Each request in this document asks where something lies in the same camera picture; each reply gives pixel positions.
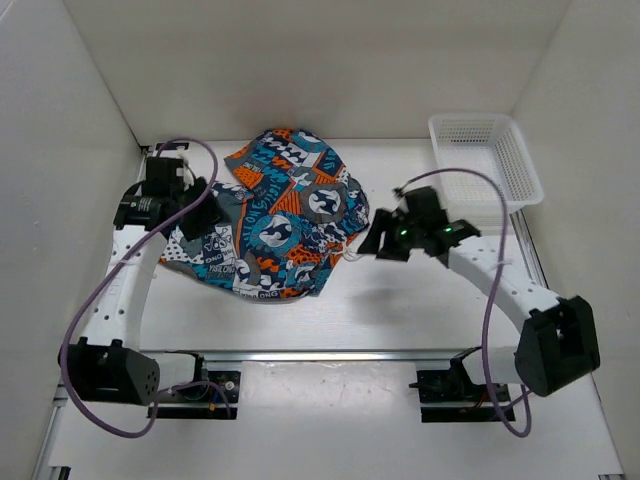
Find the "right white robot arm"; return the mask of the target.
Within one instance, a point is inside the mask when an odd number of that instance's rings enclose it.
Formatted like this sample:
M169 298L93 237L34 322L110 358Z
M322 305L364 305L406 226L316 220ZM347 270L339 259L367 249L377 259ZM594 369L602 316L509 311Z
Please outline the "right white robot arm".
M519 333L515 347L478 346L453 357L449 388L455 396L470 400L493 380L547 397L600 367L593 310L585 299L563 298L499 260L474 225L448 218L434 188L402 197L404 207L376 210L359 254L406 262L419 249L478 288Z

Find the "colourful patterned shorts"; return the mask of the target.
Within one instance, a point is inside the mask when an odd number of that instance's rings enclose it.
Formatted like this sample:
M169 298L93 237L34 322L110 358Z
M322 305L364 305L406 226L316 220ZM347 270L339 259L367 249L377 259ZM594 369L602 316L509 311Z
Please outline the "colourful patterned shorts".
M212 187L223 218L193 241L175 228L161 264L255 300L318 295L369 226L361 184L303 129L266 130L224 162L236 181Z

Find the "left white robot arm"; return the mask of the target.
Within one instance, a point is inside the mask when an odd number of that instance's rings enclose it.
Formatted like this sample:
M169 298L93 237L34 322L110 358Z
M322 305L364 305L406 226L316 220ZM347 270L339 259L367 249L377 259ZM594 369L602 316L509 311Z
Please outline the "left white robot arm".
M152 231L203 194L206 180L188 177L187 172L180 157L152 158L145 178L120 200L109 261L119 271L91 301L89 320L68 347L70 383L84 401L147 406L159 391L174 385L188 400L208 392L210 377L195 354L149 357L140 351L142 316L166 246L176 242L175 258L198 258L203 237L223 217L209 195L179 221L159 233Z

